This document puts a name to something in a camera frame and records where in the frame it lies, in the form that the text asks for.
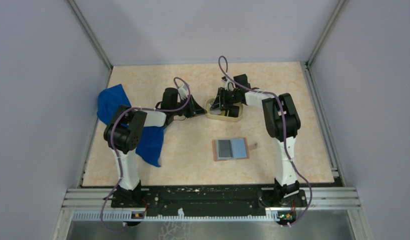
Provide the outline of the tan leather card holder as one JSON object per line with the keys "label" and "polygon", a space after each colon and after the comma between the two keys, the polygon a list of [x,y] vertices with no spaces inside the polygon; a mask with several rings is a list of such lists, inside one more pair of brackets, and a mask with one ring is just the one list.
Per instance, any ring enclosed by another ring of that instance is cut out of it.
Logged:
{"label": "tan leather card holder", "polygon": [[258,147],[256,142],[248,143],[245,137],[216,139],[212,141],[215,162],[243,160],[250,158],[250,151]]}

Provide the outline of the black card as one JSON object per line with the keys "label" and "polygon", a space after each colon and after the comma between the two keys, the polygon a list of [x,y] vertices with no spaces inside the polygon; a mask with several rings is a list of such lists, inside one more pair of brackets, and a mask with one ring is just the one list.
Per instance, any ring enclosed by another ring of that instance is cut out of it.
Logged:
{"label": "black card", "polygon": [[232,157],[231,142],[227,139],[218,140],[218,158],[228,159]]}

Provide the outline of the beige oval tray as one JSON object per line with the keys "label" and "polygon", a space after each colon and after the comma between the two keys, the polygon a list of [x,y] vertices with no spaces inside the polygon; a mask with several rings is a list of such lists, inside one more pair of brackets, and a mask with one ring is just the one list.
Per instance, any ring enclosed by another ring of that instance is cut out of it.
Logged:
{"label": "beige oval tray", "polygon": [[210,106],[211,103],[214,101],[214,98],[209,98],[207,99],[206,103],[205,103],[205,110],[207,111],[207,113],[205,114],[205,116],[209,119],[213,119],[213,120],[219,120],[219,121],[226,121],[226,122],[239,122],[242,119],[242,114],[243,114],[243,106],[240,103],[236,103],[234,104],[234,106],[239,107],[239,112],[238,112],[238,116],[237,117],[231,117],[231,116],[225,116],[225,112],[221,111],[220,114],[211,114],[211,110],[210,110]]}

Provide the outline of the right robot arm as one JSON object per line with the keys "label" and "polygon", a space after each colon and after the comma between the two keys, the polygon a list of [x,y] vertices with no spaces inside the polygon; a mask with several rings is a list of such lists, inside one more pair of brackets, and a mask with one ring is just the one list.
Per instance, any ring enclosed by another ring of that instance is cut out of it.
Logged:
{"label": "right robot arm", "polygon": [[225,86],[218,88],[210,110],[219,110],[229,118],[240,117],[239,105],[254,106],[263,111],[267,133],[275,141],[279,154],[274,199],[278,205],[287,206],[299,192],[294,148],[301,121],[291,95],[276,95],[252,88],[246,74],[235,77],[224,75],[222,81]]}

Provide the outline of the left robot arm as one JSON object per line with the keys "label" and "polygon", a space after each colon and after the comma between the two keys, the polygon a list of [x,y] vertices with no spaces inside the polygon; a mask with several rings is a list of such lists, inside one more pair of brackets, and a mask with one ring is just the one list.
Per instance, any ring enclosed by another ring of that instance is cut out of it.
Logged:
{"label": "left robot arm", "polygon": [[160,166],[165,129],[176,116],[193,118],[206,114],[187,86],[166,88],[162,100],[154,109],[132,108],[121,104],[107,124],[103,137],[112,149],[119,180],[114,198],[122,198],[131,207],[141,204],[141,180],[136,157]]}

